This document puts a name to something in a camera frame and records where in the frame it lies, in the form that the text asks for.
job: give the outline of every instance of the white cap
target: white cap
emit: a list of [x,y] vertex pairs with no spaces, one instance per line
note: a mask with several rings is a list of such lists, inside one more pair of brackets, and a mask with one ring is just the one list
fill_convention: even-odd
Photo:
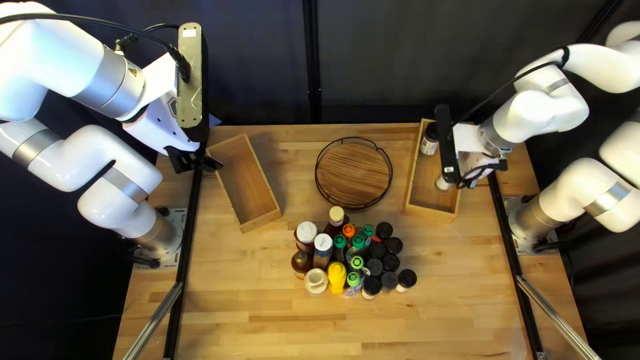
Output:
[[316,236],[316,240],[314,241],[314,245],[316,246],[316,249],[320,251],[329,250],[332,244],[333,244],[333,240],[331,239],[331,236],[327,234],[318,234]]
[[296,236],[298,237],[298,240],[303,243],[313,242],[317,234],[318,228],[311,221],[301,222],[296,229]]

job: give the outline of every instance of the open wooden tray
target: open wooden tray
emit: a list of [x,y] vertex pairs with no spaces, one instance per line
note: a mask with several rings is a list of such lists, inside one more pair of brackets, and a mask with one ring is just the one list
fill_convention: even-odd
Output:
[[282,216],[246,134],[208,147],[207,155],[223,164],[216,176],[243,234]]
[[460,193],[455,186],[443,191],[436,187],[436,179],[440,176],[440,148],[434,155],[420,153],[420,140],[427,124],[434,120],[422,119],[420,132],[413,154],[413,165],[406,189],[404,212],[420,215],[427,221],[452,222],[458,214]]

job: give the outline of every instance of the black cable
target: black cable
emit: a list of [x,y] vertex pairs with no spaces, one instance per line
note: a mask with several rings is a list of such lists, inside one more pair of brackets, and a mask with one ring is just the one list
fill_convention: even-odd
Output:
[[160,44],[164,47],[164,49],[169,53],[169,55],[175,61],[176,67],[178,68],[178,73],[180,73],[180,77],[185,81],[189,81],[189,75],[191,73],[191,65],[185,59],[185,57],[180,54],[178,49],[176,49],[173,45],[168,42],[157,38],[146,31],[137,30],[134,28],[130,28],[129,26],[118,24],[117,22],[112,22],[108,20],[96,19],[93,17],[86,17],[80,15],[69,15],[64,13],[19,13],[16,15],[9,15],[5,17],[0,17],[0,25],[6,24],[8,22],[20,21],[20,20],[65,20],[70,22],[80,22],[84,24],[94,24],[106,26],[108,28],[114,28],[119,30],[128,31],[130,33],[134,33],[140,37],[147,38],[157,44]]

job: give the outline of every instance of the brown glass bottle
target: brown glass bottle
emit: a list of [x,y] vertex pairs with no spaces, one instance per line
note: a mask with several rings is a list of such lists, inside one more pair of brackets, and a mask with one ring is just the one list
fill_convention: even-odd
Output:
[[329,223],[324,227],[323,233],[331,236],[342,234],[342,226],[350,221],[349,215],[344,213],[340,206],[334,206],[329,210]]

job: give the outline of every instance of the black cap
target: black cap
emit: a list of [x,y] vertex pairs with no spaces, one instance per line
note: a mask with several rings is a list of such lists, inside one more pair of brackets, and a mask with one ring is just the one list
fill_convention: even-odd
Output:
[[382,258],[382,265],[386,271],[394,272],[400,267],[400,259],[393,254],[387,254]]
[[391,254],[398,255],[400,254],[403,248],[402,240],[400,240],[399,238],[389,238],[389,239],[383,240],[382,243],[385,244],[385,246],[387,247],[387,250],[389,250]]
[[404,269],[398,275],[398,282],[404,288],[410,288],[418,282],[418,276],[411,269]]
[[398,285],[398,275],[396,275],[395,272],[388,271],[382,274],[380,281],[385,290],[393,290],[396,288],[396,285]]
[[386,221],[383,221],[376,226],[376,235],[381,239],[390,238],[393,233],[394,227]]
[[366,268],[369,269],[371,276],[380,276],[382,274],[382,261],[376,258],[369,259]]
[[372,258],[382,259],[387,255],[387,247],[381,242],[371,241],[371,244],[369,245],[369,254]]
[[377,295],[382,290],[382,282],[375,276],[367,276],[362,288],[370,295]]

